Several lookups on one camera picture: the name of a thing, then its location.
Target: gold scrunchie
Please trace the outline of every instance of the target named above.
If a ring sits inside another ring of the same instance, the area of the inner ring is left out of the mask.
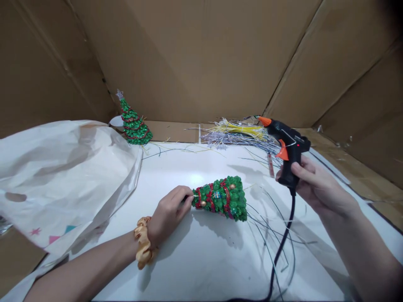
[[[137,227],[134,229],[134,239],[139,241],[139,248],[136,253],[139,270],[142,270],[146,264],[150,264],[158,254],[158,248],[150,250],[151,242],[147,236],[147,222],[150,220],[150,216],[140,218]]]

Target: cardboard box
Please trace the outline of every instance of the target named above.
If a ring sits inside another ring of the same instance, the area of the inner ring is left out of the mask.
[[[398,35],[381,1],[322,1],[264,116],[311,127]]]
[[[35,246],[13,227],[1,235],[0,299],[29,275],[45,255],[46,252]]]
[[[398,52],[387,52],[394,19],[378,3],[0,1],[0,138],[56,120],[108,122],[118,106],[108,88],[125,92],[155,141],[197,143],[221,117],[264,112],[309,128],[323,116],[325,134],[352,136],[346,150],[367,166],[302,132],[402,229],[402,191],[387,179],[402,185],[403,69]],[[15,230],[0,237],[0,296],[43,257],[28,243]]]
[[[403,45],[396,43],[318,122],[352,156],[403,188]]]
[[[116,115],[103,74],[64,1],[0,3],[0,138],[57,120]]]
[[[319,0],[73,0],[111,91],[148,120],[261,114]]]

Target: white table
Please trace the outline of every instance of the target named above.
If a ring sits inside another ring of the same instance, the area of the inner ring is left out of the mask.
[[[126,203],[111,217],[105,232],[97,241],[79,245],[71,259],[90,248],[133,230],[142,216],[152,215],[158,201],[177,185],[196,188],[228,175],[241,177],[247,203],[262,216],[272,219],[269,225],[281,240],[285,229],[274,203],[288,219],[291,196],[287,188],[269,177],[265,164],[240,158],[252,158],[240,146],[227,150],[207,150],[206,145],[185,143],[158,143],[167,148],[185,148],[196,151],[174,150],[146,158],[144,154],[136,190]],[[159,154],[156,145],[146,146],[149,155]],[[248,147],[264,158],[263,151]],[[403,236],[372,210],[367,202],[342,183],[359,202],[364,214],[374,224],[393,254],[403,263]],[[250,206],[252,216],[263,222]],[[279,242],[271,231],[260,226],[271,257]],[[284,254],[277,265],[277,274],[284,300],[345,300],[351,299],[347,272],[319,217],[299,196],[296,198],[295,218],[291,236],[293,240],[317,241],[303,245],[287,240]],[[264,240],[254,221],[234,222],[194,208],[175,233],[161,247],[157,262],[139,271],[137,263],[129,265],[114,278],[96,297],[95,301],[136,300],[227,300],[241,297],[262,299],[269,290],[272,262]],[[273,298],[279,296],[275,283]]]

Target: christmas tree figurine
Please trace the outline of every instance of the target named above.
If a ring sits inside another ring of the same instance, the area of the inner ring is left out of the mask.
[[[239,176],[228,176],[211,184],[193,190],[192,206],[213,213],[219,213],[235,221],[246,221],[245,193]]]
[[[125,128],[127,142],[134,145],[145,145],[152,139],[150,129],[144,124],[143,119],[127,104],[123,97],[123,91],[118,89],[116,95],[120,100],[123,127]]]

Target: hand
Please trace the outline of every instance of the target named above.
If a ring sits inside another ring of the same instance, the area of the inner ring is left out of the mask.
[[[186,195],[188,197],[185,204],[179,208]],[[184,216],[190,211],[193,198],[194,193],[189,187],[177,186],[160,200],[147,225],[151,249],[158,247],[172,234]]]
[[[354,197],[347,193],[332,175],[304,155],[301,163],[302,166],[296,162],[291,165],[293,174],[300,178],[296,191],[321,218],[344,218],[360,211]],[[277,181],[282,169],[281,166],[277,172]]]

